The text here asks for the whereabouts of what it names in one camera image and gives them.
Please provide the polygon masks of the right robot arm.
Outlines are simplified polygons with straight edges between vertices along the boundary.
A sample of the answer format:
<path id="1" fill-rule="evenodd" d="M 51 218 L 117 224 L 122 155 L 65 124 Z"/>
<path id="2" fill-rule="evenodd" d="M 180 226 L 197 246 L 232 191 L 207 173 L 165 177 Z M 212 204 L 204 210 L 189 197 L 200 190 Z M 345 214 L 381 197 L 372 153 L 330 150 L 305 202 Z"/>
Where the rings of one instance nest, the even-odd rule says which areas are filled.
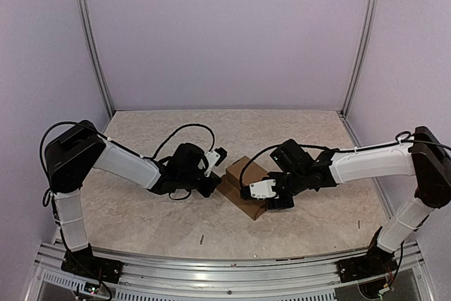
<path id="1" fill-rule="evenodd" d="M 415 176 L 413 195 L 383 226 L 374 249 L 360 261 L 361 270 L 376 275 L 402 242 L 428 218 L 450 203 L 449 147 L 439 143 L 425 126 L 402 132 L 395 141 L 356 149 L 324 149 L 313 159 L 294 140 L 276 147 L 271 158 L 281 169 L 270 172 L 263 187 L 252 196 L 265 199 L 269 209 L 293 207 L 293 197 L 305 190 L 318 191 L 339 184 L 386 176 Z"/>

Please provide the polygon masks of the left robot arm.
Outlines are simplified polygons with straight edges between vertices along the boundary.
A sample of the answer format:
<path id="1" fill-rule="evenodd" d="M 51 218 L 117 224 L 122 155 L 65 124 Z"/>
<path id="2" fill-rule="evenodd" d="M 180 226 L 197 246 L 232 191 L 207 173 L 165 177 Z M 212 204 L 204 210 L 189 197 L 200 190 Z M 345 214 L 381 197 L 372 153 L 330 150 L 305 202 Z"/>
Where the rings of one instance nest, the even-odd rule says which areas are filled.
<path id="1" fill-rule="evenodd" d="M 189 142 L 162 159 L 144 156 L 100 133 L 91 121 L 59 122 L 68 129 L 51 142 L 41 141 L 39 160 L 49 187 L 42 204 L 51 205 L 68 258 L 83 276 L 98 270 L 98 259 L 87 238 L 81 207 L 83 183 L 93 169 L 128 180 L 155 195 L 188 195 L 197 191 L 208 198 L 221 183 L 214 173 L 228 153 L 211 145 L 204 151 Z"/>

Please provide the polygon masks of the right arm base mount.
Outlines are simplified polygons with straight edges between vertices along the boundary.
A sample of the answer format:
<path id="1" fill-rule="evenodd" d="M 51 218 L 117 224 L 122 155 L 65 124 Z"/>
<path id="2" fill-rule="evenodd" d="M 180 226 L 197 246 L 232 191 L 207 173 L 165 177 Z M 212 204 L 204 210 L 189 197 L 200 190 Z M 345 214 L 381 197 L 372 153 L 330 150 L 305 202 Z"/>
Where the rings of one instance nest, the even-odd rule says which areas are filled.
<path id="1" fill-rule="evenodd" d="M 358 281 L 381 274 L 394 272 L 397 262 L 393 254 L 370 255 L 342 259 L 336 263 L 341 283 Z"/>

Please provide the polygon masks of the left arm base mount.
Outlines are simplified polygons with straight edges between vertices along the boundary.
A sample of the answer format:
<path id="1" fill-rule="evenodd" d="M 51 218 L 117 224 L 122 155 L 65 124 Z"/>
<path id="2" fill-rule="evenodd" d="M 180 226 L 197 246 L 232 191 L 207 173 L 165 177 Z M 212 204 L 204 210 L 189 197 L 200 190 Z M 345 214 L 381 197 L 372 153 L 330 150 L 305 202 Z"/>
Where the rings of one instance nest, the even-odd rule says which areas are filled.
<path id="1" fill-rule="evenodd" d="M 92 278 L 105 283 L 118 284 L 123 270 L 123 263 L 118 260 L 102 257 L 77 259 L 65 256 L 61 270 L 76 276 Z"/>

